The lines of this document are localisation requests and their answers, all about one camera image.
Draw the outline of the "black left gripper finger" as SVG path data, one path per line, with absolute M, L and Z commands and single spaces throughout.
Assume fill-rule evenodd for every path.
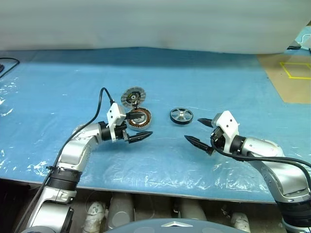
M 128 112 L 126 113 L 126 120 L 138 119 L 144 116 L 141 112 Z
M 139 132 L 136 135 L 128 136 L 128 143 L 135 143 L 141 140 L 144 140 L 145 138 L 149 137 L 152 135 L 153 132 L 151 131 L 145 131 L 145 132 Z

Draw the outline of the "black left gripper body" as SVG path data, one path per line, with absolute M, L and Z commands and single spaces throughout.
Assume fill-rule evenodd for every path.
M 123 122 L 121 125 L 116 125 L 114 132 L 117 140 L 123 139 L 124 141 L 130 143 L 130 135 L 126 131 L 127 125 Z

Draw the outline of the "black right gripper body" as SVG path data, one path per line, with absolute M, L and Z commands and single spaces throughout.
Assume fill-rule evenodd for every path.
M 225 146 L 225 137 L 223 134 L 223 130 L 220 127 L 216 127 L 210 137 L 210 139 L 214 140 L 215 148 L 219 149 L 220 151 L 223 151 Z

